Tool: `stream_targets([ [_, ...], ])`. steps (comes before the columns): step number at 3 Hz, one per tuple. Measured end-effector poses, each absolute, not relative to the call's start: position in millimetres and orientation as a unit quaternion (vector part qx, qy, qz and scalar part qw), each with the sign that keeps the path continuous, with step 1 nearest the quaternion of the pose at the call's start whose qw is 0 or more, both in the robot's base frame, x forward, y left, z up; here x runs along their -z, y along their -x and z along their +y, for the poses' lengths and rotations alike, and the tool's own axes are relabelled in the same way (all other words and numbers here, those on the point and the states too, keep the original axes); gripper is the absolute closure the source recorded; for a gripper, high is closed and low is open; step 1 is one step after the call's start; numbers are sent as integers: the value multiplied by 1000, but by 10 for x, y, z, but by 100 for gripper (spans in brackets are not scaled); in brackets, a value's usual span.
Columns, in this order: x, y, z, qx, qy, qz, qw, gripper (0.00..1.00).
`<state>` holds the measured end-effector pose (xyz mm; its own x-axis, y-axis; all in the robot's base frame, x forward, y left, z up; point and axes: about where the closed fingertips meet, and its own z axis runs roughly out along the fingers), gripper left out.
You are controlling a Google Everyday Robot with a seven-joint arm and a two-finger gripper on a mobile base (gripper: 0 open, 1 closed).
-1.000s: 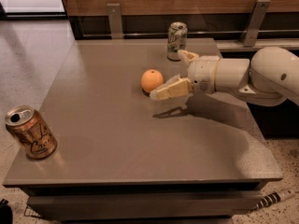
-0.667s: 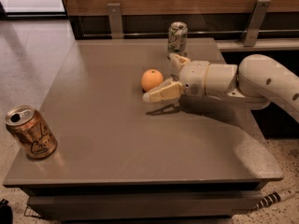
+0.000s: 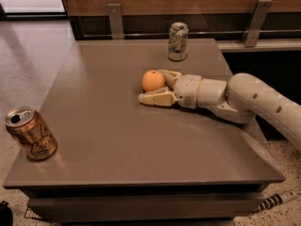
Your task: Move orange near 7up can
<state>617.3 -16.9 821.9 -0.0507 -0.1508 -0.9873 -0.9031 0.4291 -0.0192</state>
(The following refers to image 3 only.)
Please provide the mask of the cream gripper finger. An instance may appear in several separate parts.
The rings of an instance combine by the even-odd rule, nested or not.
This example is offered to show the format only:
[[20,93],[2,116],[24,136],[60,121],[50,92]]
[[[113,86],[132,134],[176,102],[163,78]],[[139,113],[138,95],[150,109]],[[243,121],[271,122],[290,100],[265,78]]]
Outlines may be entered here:
[[159,70],[159,73],[164,77],[165,84],[170,89],[175,89],[176,82],[182,76],[182,74],[179,72],[168,71],[168,70]]
[[172,106],[178,102],[175,92],[168,87],[148,91],[138,95],[139,103],[154,106]]

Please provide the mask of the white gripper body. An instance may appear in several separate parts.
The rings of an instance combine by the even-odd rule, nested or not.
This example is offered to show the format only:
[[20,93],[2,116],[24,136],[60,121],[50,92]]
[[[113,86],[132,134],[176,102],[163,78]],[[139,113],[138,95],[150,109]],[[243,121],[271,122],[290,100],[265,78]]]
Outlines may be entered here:
[[198,90],[201,82],[202,77],[193,74],[182,75],[176,80],[173,91],[181,107],[191,109],[198,107]]

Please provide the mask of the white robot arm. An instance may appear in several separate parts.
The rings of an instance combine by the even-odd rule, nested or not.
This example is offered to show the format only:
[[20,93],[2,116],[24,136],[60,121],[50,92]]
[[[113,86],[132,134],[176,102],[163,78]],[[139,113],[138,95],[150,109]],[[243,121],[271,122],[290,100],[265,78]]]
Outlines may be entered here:
[[138,96],[143,105],[205,108],[236,123],[260,116],[301,150],[301,105],[251,74],[237,73],[228,81],[167,70],[148,75],[142,79],[144,92]]

